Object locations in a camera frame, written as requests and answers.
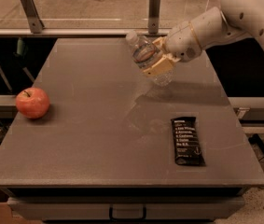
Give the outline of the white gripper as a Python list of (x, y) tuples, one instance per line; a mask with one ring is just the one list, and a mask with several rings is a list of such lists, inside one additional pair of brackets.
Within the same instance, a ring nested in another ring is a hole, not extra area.
[(153, 44), (163, 52), (162, 57), (148, 68), (143, 69), (146, 77), (155, 77), (165, 74), (174, 69), (179, 61), (189, 62), (202, 53), (201, 44), (195, 34), (194, 28), (189, 21), (175, 26), (167, 36), (158, 37)]

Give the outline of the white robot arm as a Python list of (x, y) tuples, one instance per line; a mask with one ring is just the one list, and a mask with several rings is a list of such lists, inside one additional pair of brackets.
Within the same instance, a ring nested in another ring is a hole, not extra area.
[(191, 21), (176, 25), (154, 44), (162, 51), (160, 60), (143, 70), (148, 77), (162, 75), (178, 62), (189, 62), (213, 46), (227, 45), (253, 37), (264, 51), (264, 0), (221, 0)]

